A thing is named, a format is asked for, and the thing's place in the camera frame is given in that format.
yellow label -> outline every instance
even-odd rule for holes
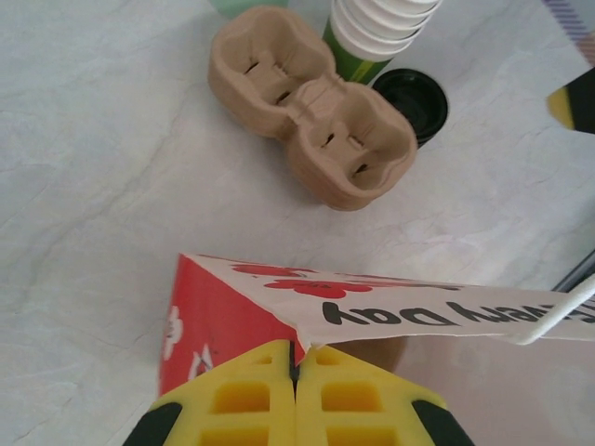
[[[371,62],[370,60],[364,60],[362,63],[360,63],[360,66],[357,67],[357,70],[355,70],[355,72],[353,73],[353,75],[350,77],[350,81],[352,82],[359,82],[367,72],[370,71],[370,69],[376,65],[377,62]]]

white marble surface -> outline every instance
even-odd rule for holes
[[[328,3],[291,6],[321,30]],[[212,97],[223,23],[206,0],[0,4],[0,443],[122,443],[179,251],[548,289],[595,247],[595,137],[544,102],[588,66],[538,0],[444,2],[392,65],[438,79],[449,121],[356,213]],[[477,444],[594,444],[593,350],[426,338],[402,373]]]

black lid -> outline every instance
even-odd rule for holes
[[[399,69],[385,72],[373,88],[401,112],[416,131],[421,147],[443,127],[448,101],[438,83],[423,72]]]

green cup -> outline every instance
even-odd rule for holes
[[[390,40],[370,33],[345,3],[333,0],[323,39],[335,56],[337,74],[346,81],[368,84],[413,38]]]
[[[326,28],[324,28],[323,39],[330,46],[335,56],[337,74],[346,81],[368,84],[390,62],[390,59],[373,62],[372,60],[364,60],[353,56],[337,41],[337,38],[333,34],[330,21],[326,23]]]
[[[217,10],[219,14],[233,19],[251,7],[258,6],[275,6],[287,7],[289,0],[209,0],[210,4]]]

white paper cup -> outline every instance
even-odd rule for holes
[[[400,3],[394,4],[389,0],[342,0],[349,4],[350,10],[359,10],[359,14],[368,18],[368,20],[378,23],[378,26],[383,28],[411,28],[422,26],[440,6],[442,0],[438,0],[434,6],[422,13],[410,13],[400,10],[397,6]]]
[[[414,36],[390,40],[373,35],[350,16],[342,3],[333,0],[324,41],[333,51],[337,73],[347,81],[367,84],[392,58],[411,45]]]
[[[394,25],[387,20],[386,14],[376,14],[369,8],[369,4],[363,1],[346,1],[345,8],[352,17],[361,24],[367,31],[387,39],[406,39],[415,34],[426,24],[427,16],[420,23],[414,26]]]
[[[356,56],[366,56],[368,60],[386,60],[405,49],[416,37],[417,30],[405,38],[391,39],[371,33],[357,21],[342,0],[333,0],[331,26],[336,38],[343,45],[359,52]]]

